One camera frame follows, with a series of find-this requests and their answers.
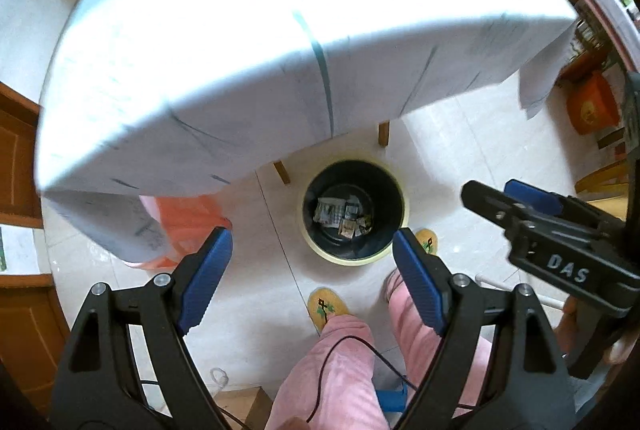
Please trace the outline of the black round trash bin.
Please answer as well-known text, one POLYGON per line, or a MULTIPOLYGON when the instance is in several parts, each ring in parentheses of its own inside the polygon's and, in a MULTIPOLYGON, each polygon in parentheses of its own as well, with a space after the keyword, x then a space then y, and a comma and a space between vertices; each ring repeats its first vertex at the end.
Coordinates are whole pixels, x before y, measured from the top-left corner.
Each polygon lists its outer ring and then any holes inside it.
POLYGON ((337 160, 319 171, 304 188, 298 214, 310 249, 341 266, 384 258, 408 217, 408 198, 398 179, 382 164, 364 159, 337 160))

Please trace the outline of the orange red gift box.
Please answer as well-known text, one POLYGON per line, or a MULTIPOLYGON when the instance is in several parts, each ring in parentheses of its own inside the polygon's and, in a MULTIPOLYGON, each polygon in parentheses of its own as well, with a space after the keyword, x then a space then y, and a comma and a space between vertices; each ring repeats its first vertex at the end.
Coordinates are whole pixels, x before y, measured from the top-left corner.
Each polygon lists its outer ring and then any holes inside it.
POLYGON ((570 123, 580 135, 593 134, 620 123, 613 91, 602 72, 593 72, 570 91, 566 110, 570 123))

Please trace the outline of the yellow slipper right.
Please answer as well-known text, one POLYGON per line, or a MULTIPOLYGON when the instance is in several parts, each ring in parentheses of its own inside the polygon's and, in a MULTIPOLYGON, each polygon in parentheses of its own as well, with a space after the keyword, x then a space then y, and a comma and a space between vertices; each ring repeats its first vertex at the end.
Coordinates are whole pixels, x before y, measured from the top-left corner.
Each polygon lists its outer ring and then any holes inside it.
POLYGON ((420 242, 420 245, 427 254, 437 254, 438 237, 432 230, 422 228, 422 230, 415 232, 414 236, 416 236, 416 240, 420 242))

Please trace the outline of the yellow slipper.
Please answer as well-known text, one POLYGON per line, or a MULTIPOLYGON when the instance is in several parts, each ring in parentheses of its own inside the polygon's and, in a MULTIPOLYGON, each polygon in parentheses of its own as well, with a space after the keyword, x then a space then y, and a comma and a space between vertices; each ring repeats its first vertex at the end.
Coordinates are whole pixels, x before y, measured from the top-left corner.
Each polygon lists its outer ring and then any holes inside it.
POLYGON ((342 298, 334 290, 326 287, 317 288, 310 294, 307 311, 319 336, 328 326, 350 322, 354 318, 342 298))
POLYGON ((422 230, 415 232, 414 236, 416 236, 416 240, 420 242, 420 245, 427 254, 437 254, 438 237, 432 230, 422 228, 422 230))

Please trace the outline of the wooden table legs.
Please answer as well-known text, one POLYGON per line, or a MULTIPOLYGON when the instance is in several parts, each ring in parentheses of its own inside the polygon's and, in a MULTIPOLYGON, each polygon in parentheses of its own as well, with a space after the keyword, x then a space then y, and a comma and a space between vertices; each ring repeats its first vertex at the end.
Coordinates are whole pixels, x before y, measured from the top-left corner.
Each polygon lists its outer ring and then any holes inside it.
MULTIPOLYGON (((385 121, 378 124, 378 145, 386 148, 390 144, 390 122, 385 121)), ((273 169, 276 170, 280 180, 284 185, 291 183, 291 177, 286 170, 284 163, 280 160, 273 161, 273 169)))

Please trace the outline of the orange plastic bag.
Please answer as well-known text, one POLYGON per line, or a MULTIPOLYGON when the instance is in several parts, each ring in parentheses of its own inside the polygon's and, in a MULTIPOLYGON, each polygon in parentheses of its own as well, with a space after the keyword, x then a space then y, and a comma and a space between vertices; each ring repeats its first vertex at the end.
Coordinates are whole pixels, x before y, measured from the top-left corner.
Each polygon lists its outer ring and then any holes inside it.
POLYGON ((160 224, 170 242, 167 254, 148 262, 129 263, 130 268, 155 271, 172 270, 188 254, 194 254, 203 245, 214 228, 232 230, 231 221, 224 216, 213 195, 198 197, 141 196, 142 205, 160 224))

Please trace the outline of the pink pajama legs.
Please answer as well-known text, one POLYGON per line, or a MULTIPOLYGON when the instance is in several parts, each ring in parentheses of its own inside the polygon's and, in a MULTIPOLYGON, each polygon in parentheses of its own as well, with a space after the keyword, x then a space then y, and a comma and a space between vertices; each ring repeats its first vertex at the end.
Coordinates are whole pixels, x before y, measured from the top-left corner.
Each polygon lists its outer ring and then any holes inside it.
MULTIPOLYGON (((423 324, 400 273, 386 278, 383 298, 408 380, 423 380, 440 337, 423 324)), ((268 429, 386 429, 373 384, 375 357, 369 325, 353 315, 328 326, 294 366, 272 403, 268 429)))

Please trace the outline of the yellow slipper left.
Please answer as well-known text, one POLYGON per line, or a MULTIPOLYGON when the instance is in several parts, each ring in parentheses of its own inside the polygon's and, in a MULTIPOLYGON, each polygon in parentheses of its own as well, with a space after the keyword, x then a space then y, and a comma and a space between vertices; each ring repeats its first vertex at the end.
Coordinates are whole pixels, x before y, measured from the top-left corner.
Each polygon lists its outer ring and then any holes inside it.
POLYGON ((319 336, 328 326, 350 322, 354 318, 342 298, 334 290, 326 287, 317 288, 310 294, 307 311, 319 336))

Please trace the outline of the white patterned tablecloth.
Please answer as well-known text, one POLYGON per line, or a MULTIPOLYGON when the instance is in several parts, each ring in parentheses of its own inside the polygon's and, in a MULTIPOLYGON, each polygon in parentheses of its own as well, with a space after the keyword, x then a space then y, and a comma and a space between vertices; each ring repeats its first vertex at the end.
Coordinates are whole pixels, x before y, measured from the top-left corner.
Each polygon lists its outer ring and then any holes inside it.
POLYGON ((142 198, 213 194, 350 131, 521 77, 536 114, 567 0, 79 0, 47 72, 40 194, 107 251, 168 254, 142 198))

